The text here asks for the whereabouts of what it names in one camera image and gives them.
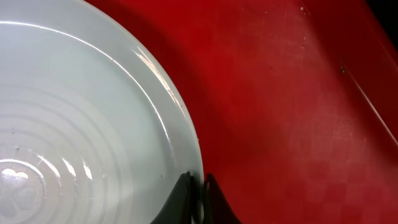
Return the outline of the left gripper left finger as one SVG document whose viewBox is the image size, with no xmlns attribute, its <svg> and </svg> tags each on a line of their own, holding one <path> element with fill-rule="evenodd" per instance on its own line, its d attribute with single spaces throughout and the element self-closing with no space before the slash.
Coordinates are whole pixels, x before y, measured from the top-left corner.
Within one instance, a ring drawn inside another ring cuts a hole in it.
<svg viewBox="0 0 398 224">
<path fill-rule="evenodd" d="M 192 178 L 190 172 L 180 175 L 164 206 L 150 224 L 192 223 Z"/>
</svg>

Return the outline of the white round plate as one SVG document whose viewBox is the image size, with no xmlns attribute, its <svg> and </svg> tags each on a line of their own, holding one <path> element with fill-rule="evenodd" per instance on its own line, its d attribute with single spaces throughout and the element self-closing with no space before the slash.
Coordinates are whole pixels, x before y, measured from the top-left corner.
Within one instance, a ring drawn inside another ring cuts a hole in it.
<svg viewBox="0 0 398 224">
<path fill-rule="evenodd" d="M 1 222 L 150 223 L 200 147 L 154 56 L 85 1 L 1 2 Z"/>
</svg>

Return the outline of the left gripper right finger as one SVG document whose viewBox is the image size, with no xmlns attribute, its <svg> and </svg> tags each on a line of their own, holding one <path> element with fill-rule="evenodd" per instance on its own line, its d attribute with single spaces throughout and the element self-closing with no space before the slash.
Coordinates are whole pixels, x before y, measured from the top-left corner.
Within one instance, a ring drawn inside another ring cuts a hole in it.
<svg viewBox="0 0 398 224">
<path fill-rule="evenodd" d="M 203 207 L 205 224 L 241 224 L 212 174 L 206 175 Z"/>
</svg>

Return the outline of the red plastic tray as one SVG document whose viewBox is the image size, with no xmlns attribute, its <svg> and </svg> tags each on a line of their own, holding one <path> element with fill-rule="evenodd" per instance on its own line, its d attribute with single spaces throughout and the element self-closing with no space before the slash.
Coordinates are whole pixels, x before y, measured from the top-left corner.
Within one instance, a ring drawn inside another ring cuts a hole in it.
<svg viewBox="0 0 398 224">
<path fill-rule="evenodd" d="M 93 5 L 168 73 L 241 222 L 397 222 L 397 148 L 300 1 Z"/>
</svg>

